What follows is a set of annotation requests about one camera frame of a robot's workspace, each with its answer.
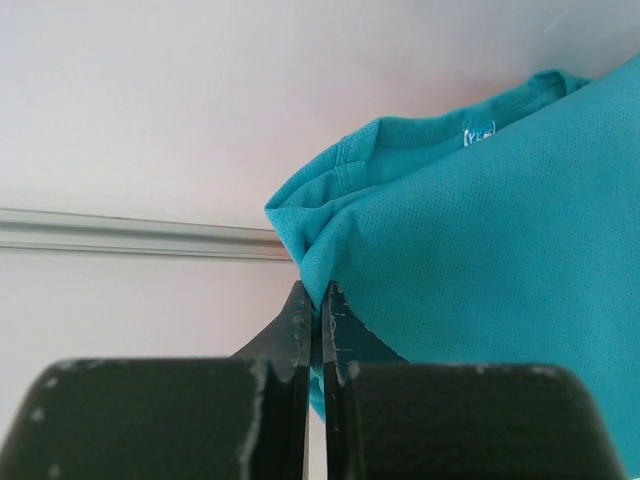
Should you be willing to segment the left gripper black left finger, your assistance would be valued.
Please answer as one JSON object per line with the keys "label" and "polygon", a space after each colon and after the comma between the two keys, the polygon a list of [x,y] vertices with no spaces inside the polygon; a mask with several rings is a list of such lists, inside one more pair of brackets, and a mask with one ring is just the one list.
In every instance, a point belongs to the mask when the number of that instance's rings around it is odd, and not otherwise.
{"label": "left gripper black left finger", "polygon": [[304,479],[312,315],[281,312],[226,358],[64,359],[28,389],[5,479]]}

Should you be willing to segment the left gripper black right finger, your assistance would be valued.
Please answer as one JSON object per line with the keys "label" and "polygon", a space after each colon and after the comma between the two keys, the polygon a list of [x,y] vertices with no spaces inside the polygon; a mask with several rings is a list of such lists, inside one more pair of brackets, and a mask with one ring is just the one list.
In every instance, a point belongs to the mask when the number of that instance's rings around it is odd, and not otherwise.
{"label": "left gripper black right finger", "polygon": [[322,304],[332,479],[621,479],[599,410],[548,364],[411,364],[351,311]]}

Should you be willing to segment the teal t shirt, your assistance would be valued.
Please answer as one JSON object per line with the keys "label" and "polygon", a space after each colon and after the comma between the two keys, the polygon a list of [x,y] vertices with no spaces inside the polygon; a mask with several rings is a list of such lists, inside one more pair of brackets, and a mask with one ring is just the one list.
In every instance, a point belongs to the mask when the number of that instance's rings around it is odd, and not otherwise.
{"label": "teal t shirt", "polygon": [[538,73],[435,118],[385,117],[267,202],[314,304],[417,363],[551,363],[639,475],[639,62]]}

